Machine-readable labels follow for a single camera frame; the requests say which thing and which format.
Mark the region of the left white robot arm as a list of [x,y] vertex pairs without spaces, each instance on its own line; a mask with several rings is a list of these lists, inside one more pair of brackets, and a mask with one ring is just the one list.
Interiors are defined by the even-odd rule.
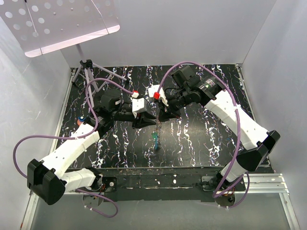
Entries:
[[55,151],[42,160],[31,160],[27,165],[27,186],[48,205],[60,200],[65,192],[87,187],[96,192],[102,186],[102,175],[95,169],[83,168],[67,172],[69,166],[101,137],[113,128],[116,121],[132,123],[133,128],[155,125],[155,116],[147,111],[144,98],[125,102],[116,89],[108,89],[94,97],[95,115],[88,115],[84,122]]

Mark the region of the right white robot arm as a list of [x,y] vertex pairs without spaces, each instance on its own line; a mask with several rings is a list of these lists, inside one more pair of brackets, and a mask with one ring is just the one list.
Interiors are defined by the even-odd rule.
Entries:
[[276,130],[268,131],[254,121],[239,104],[228,86],[212,71],[200,65],[210,77],[200,79],[191,69],[192,62],[180,62],[172,66],[171,75],[177,92],[170,96],[163,90],[166,78],[162,78],[151,96],[160,103],[161,122],[180,116],[180,109],[192,103],[200,104],[214,113],[237,136],[232,160],[211,179],[207,185],[216,190],[229,190],[242,176],[254,172],[271,153],[280,139]]

